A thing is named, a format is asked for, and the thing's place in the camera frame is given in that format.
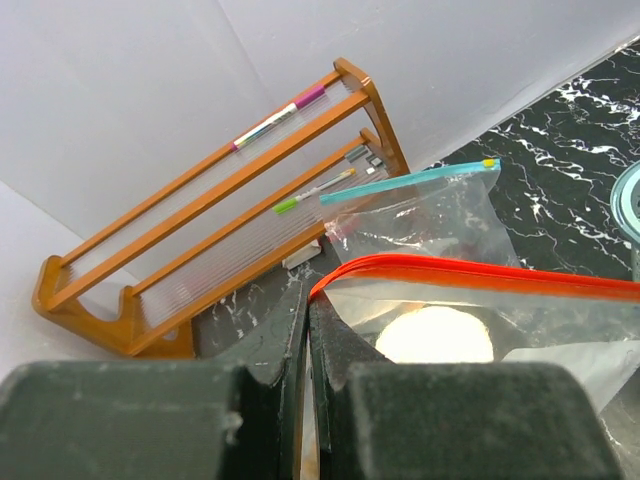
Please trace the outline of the light blue plastic basket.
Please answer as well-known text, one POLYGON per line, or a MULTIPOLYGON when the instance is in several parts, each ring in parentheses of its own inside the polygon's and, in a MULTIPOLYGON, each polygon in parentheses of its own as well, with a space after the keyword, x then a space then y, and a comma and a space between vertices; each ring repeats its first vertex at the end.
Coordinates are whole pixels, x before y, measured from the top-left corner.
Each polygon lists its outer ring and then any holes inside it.
POLYGON ((640 164, 635 162, 618 177, 610 194, 612 217, 631 245, 631 269, 634 282, 639 281, 639 178, 640 164))

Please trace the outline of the white round bun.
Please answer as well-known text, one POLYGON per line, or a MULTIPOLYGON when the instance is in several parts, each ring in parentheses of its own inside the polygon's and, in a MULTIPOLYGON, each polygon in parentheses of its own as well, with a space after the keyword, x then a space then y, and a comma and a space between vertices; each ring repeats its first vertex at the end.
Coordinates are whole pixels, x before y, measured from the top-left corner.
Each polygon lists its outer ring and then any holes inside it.
POLYGON ((375 348, 397 364, 494 361, 485 324, 474 315, 444 306, 400 315, 380 332, 375 348))

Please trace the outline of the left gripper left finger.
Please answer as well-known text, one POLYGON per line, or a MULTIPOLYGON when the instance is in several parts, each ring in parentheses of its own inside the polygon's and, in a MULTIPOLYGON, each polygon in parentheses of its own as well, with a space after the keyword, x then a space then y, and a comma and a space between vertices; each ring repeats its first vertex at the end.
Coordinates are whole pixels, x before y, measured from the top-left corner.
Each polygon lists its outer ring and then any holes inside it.
POLYGON ((36 362, 1 385, 5 479, 296 479, 307 289, 204 360, 36 362))

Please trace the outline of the orange-zipper clear bag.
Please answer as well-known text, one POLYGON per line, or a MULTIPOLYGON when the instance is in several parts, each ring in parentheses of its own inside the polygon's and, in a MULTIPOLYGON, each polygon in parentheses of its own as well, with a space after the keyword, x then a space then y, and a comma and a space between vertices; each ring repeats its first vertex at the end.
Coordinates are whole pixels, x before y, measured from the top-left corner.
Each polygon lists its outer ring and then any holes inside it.
POLYGON ((639 374, 639 287, 632 282, 375 254, 336 268, 311 298, 327 299, 374 348, 380 332, 405 313, 430 306, 469 313, 489 330, 493 362, 561 366, 599 411, 639 374))

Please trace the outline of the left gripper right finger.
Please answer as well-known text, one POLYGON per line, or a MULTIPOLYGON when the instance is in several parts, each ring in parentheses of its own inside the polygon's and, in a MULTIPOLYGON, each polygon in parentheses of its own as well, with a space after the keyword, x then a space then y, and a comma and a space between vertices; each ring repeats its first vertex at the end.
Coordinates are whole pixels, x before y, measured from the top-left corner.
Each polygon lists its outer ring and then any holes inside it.
POLYGON ((619 479, 579 383, 542 363, 395 364, 309 303, 323 479, 619 479))

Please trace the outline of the blue-zipper clear bag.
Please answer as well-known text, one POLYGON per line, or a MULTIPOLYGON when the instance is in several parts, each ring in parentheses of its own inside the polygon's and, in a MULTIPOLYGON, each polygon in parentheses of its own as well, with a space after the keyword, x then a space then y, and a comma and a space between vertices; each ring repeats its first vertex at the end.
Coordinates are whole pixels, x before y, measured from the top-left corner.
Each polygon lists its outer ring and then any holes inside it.
POLYGON ((407 253, 518 267, 489 198, 500 173, 486 158, 322 195, 326 236, 343 263, 407 253))

